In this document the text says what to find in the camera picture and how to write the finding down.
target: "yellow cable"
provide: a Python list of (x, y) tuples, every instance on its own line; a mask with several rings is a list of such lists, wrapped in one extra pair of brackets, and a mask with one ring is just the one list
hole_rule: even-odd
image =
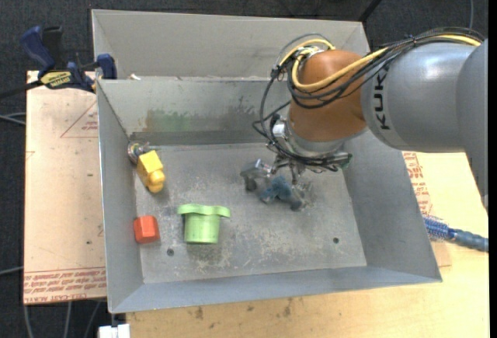
[(335, 49), (335, 47), (333, 46), (333, 44), (330, 43), (329, 41), (323, 40), (321, 38), (315, 38), (314, 40), (308, 40), (308, 41), (305, 41), (305, 42), (303, 42), (301, 44), (298, 44), (294, 49), (292, 49), (290, 52), (288, 52), (285, 55), (285, 57), (281, 60), (280, 63), (278, 63), (278, 65), (281, 66), (283, 63), (285, 63), (287, 61), (287, 59), (295, 53), (295, 51), (298, 51), (299, 48), (305, 47), (306, 45), (310, 45), (310, 44), (316, 44), (316, 43), (324, 44), (324, 45), (326, 45), (331, 50)]
[[(459, 41), (465, 42), (466, 44), (473, 45), (475, 47), (477, 47), (478, 45), (481, 44), (479, 41), (473, 40), (472, 38), (465, 37), (465, 36), (458, 36), (458, 35), (445, 34), (445, 35), (435, 36), (435, 38), (447, 38), (450, 40), (459, 40)], [(288, 59), (296, 50), (298, 50), (298, 48), (304, 47), (305, 45), (308, 45), (309, 43), (312, 44), (312, 42), (323, 42), (324, 43), (324, 41), (318, 41), (318, 40), (306, 41), (306, 43), (302, 43), (299, 46), (295, 47), (291, 52), (288, 53), (288, 55), (283, 60), (285, 61), (286, 59)], [(372, 54), (368, 54), (365, 57), (362, 57), (361, 59), (359, 59), (358, 61), (355, 61), (354, 63), (349, 64), (348, 66), (344, 67), (341, 70), (338, 70), (335, 74), (330, 75), (329, 77), (324, 78), (319, 82), (314, 82), (312, 84), (301, 84), (298, 81), (298, 66), (302, 60), (302, 57), (300, 57), (300, 55), (299, 55), (299, 57), (297, 58), (297, 60), (295, 61), (294, 65), (292, 67), (292, 81), (295, 85), (295, 88), (300, 89), (300, 90), (315, 91), (315, 90), (322, 89), (325, 86), (327, 86), (329, 83), (343, 77), (344, 75), (346, 75), (348, 72), (350, 72), (354, 68), (358, 68), (362, 64), (365, 64), (368, 61), (370, 61), (371, 59), (374, 59), (375, 57), (383, 54), (387, 49), (388, 48), (382, 48), (378, 51), (373, 52)]]
[(457, 35), (452, 35), (452, 34), (445, 34), (445, 35), (437, 36), (437, 37), (439, 37), (439, 38), (448, 38), (450, 40), (463, 41), (466, 44), (470, 44), (470, 45), (473, 45), (475, 47), (477, 47), (478, 45), (481, 44), (480, 41), (474, 40), (473, 38), (465, 37), (465, 36), (457, 36)]
[(345, 74), (347, 74), (349, 71), (353, 70), (354, 68), (357, 68), (357, 67), (361, 66), (362, 64), (367, 63), (371, 59), (374, 59), (376, 56), (383, 54), (387, 49), (388, 48), (382, 48), (378, 51), (373, 52), (372, 54), (368, 54), (365, 57), (359, 59), (358, 61), (355, 61), (352, 64), (349, 64), (348, 66), (342, 68), (341, 70), (338, 70), (335, 74), (330, 75), (329, 77), (326, 77), (326, 78), (322, 79), (321, 81), (314, 82), (312, 84), (301, 84), (298, 81), (298, 65), (300, 64), (301, 59), (299, 60), (297, 58), (297, 60), (294, 63), (294, 66), (292, 67), (292, 81), (294, 82), (294, 85), (297, 89), (301, 89), (304, 91), (314, 91), (314, 90), (321, 89), (321, 88), (327, 86), (327, 84), (329, 84), (330, 82), (333, 82), (336, 79), (343, 77)]

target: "red block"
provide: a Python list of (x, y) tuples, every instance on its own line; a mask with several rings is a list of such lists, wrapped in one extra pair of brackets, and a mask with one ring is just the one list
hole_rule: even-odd
[(134, 238), (140, 244), (154, 242), (161, 238), (158, 230), (157, 219), (152, 215), (144, 215), (133, 221)]

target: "yellow toy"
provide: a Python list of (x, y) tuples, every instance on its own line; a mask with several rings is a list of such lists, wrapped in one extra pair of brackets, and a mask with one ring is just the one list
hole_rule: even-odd
[(164, 187), (164, 166), (155, 150), (138, 156), (137, 173), (143, 184), (152, 193), (158, 193)]

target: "green object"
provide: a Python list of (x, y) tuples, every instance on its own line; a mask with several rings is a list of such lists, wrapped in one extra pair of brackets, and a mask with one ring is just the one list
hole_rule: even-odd
[(221, 205), (184, 204), (177, 213), (185, 216), (185, 242), (196, 244), (216, 244), (221, 217), (231, 217)]

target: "blue cable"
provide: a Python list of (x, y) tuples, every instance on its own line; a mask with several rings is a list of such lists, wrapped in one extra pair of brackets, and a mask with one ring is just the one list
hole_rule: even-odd
[(488, 238), (476, 235), (465, 230), (451, 228), (441, 219), (432, 216), (423, 216), (426, 230), (431, 239), (447, 240), (459, 246), (488, 252)]

